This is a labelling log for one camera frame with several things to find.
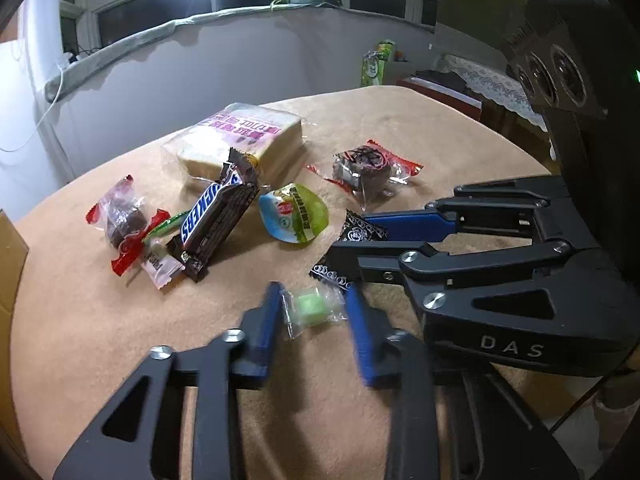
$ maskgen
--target cardboard box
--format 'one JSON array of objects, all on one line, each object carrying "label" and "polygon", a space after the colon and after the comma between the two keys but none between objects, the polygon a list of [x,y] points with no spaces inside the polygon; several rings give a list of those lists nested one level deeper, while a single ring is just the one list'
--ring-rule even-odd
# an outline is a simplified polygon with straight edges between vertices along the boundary
[{"label": "cardboard box", "polygon": [[15,297],[28,252],[27,244],[0,210],[0,430],[4,429],[19,449],[22,449],[22,439],[11,392],[9,341]]}]

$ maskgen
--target white wall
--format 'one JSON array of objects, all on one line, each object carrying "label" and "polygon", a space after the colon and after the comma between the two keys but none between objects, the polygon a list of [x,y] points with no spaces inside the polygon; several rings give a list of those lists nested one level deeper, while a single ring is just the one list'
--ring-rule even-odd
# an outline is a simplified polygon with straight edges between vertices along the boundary
[{"label": "white wall", "polygon": [[[20,146],[33,131],[35,99],[20,40],[0,44],[0,147]],[[0,208],[19,220],[64,184],[39,134],[17,153],[0,152]]]},{"label": "white wall", "polygon": [[357,88],[362,56],[392,39],[419,68],[433,34],[337,9],[288,9],[184,27],[97,73],[52,110],[77,174],[233,102],[263,104]]}]

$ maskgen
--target window sill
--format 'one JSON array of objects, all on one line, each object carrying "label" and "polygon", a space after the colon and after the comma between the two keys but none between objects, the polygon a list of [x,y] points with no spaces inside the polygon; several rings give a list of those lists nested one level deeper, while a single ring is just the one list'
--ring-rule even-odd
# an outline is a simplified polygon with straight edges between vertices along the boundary
[{"label": "window sill", "polygon": [[[428,30],[430,32],[434,31],[434,27],[431,25],[422,25],[414,22],[410,22],[405,18],[398,18],[396,16],[387,16],[386,14],[377,14],[375,12],[368,12],[366,10],[355,10],[355,9],[343,9],[341,7],[336,7],[331,4],[321,4],[321,5],[312,5],[312,4],[304,4],[304,5],[282,5],[276,6],[274,8],[275,12],[281,12],[283,10],[289,9],[300,9],[303,7],[324,7],[340,10],[342,12],[349,12],[352,14],[359,14],[361,16],[372,16],[376,18],[387,18],[389,20],[395,20],[397,22],[402,22],[407,25],[411,25],[412,27],[418,27],[421,30]],[[265,7],[243,7],[241,9],[225,9],[219,10],[217,12],[211,12],[209,14],[200,14],[197,16],[191,16],[190,18],[184,18],[182,20],[173,20],[172,22],[163,23],[162,25],[158,25],[157,27],[150,28],[148,30],[142,30],[132,36],[127,38],[123,38],[116,43],[110,44],[91,54],[90,56],[73,63],[69,67],[64,70],[64,80],[63,87],[60,89],[60,97],[59,99],[64,98],[65,96],[71,94],[71,92],[75,91],[77,88],[82,86],[89,78],[91,78],[95,73],[100,72],[100,70],[105,69],[106,67],[112,65],[118,60],[122,59],[126,55],[131,52],[142,48],[148,44],[155,43],[157,41],[163,40],[164,38],[168,38],[171,36],[175,29],[178,27],[183,27],[186,25],[204,25],[206,23],[214,22],[215,20],[219,20],[222,18],[228,18],[231,16],[242,16],[246,14],[257,14],[260,12],[271,12],[270,6]],[[49,103],[52,103],[55,99],[56,94],[58,93],[58,88],[60,86],[60,75],[56,76],[53,79],[47,81],[44,94],[45,98]]]}]

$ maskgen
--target red and clear wrapper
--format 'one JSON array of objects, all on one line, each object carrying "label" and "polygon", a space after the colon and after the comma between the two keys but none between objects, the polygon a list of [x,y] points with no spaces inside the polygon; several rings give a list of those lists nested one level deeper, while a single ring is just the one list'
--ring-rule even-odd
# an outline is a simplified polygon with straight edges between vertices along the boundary
[{"label": "red and clear wrapper", "polygon": [[111,269],[118,276],[142,255],[146,234],[171,215],[158,209],[151,220],[145,213],[144,199],[135,195],[133,177],[127,175],[118,181],[86,214],[89,225],[104,231],[106,240],[118,250],[111,261]]},{"label": "red and clear wrapper", "polygon": [[335,153],[331,161],[310,164],[308,170],[352,194],[362,210],[380,197],[394,196],[423,165],[406,160],[369,139],[365,144]]}]

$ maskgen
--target table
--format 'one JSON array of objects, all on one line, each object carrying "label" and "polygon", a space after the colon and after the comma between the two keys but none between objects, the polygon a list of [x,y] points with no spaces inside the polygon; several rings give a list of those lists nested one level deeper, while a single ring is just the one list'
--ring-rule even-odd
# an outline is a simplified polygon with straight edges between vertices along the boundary
[{"label": "table", "polygon": [[[309,186],[330,208],[329,227],[308,247],[271,238],[254,205],[203,282],[178,280],[159,292],[144,274],[115,276],[109,263],[113,250],[84,222],[107,189],[130,173],[137,192],[153,207],[178,212],[196,198],[162,171],[164,139],[83,175],[18,223],[31,250],[15,306],[12,383],[30,462],[45,480],[149,348],[168,344],[181,351],[206,344],[256,306],[271,280],[289,288],[314,283],[308,270],[339,234],[345,208],[356,205],[337,186],[304,170],[305,162],[370,138],[423,162],[415,182],[380,210],[421,208],[460,183],[546,173],[482,124],[405,88],[370,87],[269,106],[305,118],[305,153],[286,180]],[[510,243],[455,235],[444,246],[459,253]],[[279,265],[271,266],[274,260]],[[401,287],[368,285],[366,295],[396,326],[419,332]],[[526,390],[522,377],[511,379]],[[242,392],[240,405],[252,480],[383,477],[388,397],[363,387],[346,325],[325,326],[281,344],[266,389]],[[182,471],[188,468],[186,460]]]}]

